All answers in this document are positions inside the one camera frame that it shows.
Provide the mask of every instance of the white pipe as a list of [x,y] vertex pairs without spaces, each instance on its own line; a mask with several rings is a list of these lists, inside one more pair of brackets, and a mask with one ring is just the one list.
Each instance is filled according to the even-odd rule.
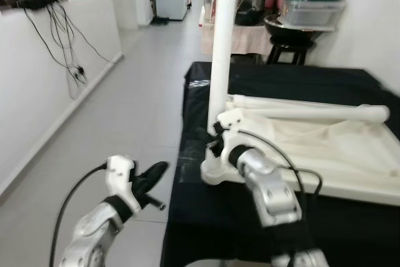
[[208,108],[210,134],[215,133],[212,126],[217,121],[217,116],[225,112],[235,12],[236,0],[217,0]]
[[390,115],[386,106],[365,104],[355,108],[247,109],[246,111],[269,118],[361,120],[374,123],[383,123]]

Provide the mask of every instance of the black table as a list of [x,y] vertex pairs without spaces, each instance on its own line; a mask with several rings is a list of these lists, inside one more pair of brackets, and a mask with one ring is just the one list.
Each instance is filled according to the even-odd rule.
[[[183,132],[164,236],[162,267],[200,259],[269,262],[276,245],[261,229],[243,184],[208,186],[200,179],[211,63],[193,63],[186,75]],[[367,72],[310,66],[231,66],[229,93],[321,103],[383,104],[387,125],[400,139],[400,99]],[[309,227],[331,267],[400,266],[400,209],[320,196]]]

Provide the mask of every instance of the black stool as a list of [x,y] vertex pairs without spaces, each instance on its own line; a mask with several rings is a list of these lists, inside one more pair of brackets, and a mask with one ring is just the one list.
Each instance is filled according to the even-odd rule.
[[290,36],[272,36],[270,42],[273,47],[267,65],[278,63],[281,53],[294,53],[292,64],[304,65],[307,51],[315,45],[310,39]]

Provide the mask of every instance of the baseboard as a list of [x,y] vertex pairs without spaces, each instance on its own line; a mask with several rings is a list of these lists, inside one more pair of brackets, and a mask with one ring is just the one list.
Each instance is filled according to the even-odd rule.
[[58,131],[58,129],[68,120],[68,118],[75,112],[78,106],[87,98],[91,91],[100,83],[105,75],[123,58],[122,52],[118,53],[113,63],[108,63],[107,66],[100,72],[99,76],[93,79],[82,91],[81,95],[67,108],[64,114],[38,139],[37,143],[32,149],[23,157],[21,162],[16,166],[14,171],[1,183],[0,185],[0,196],[5,192],[8,186],[16,179],[20,172],[29,164],[35,155],[43,148],[44,145],[50,140],[50,138]]

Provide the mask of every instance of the gray tile floor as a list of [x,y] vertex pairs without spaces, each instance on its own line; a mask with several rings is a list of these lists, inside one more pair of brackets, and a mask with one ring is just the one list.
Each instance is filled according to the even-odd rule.
[[[128,154],[142,170],[158,161],[171,167],[152,194],[168,203],[181,134],[184,74],[201,53],[198,28],[203,0],[183,22],[149,26],[124,45],[121,61],[37,155],[0,202],[0,266],[48,265],[56,213],[71,186],[114,154]],[[95,174],[74,195],[61,226],[56,262],[73,226],[107,196],[104,174]],[[125,225],[108,266],[159,266],[168,211],[148,207]],[[219,266],[204,261],[196,267]]]

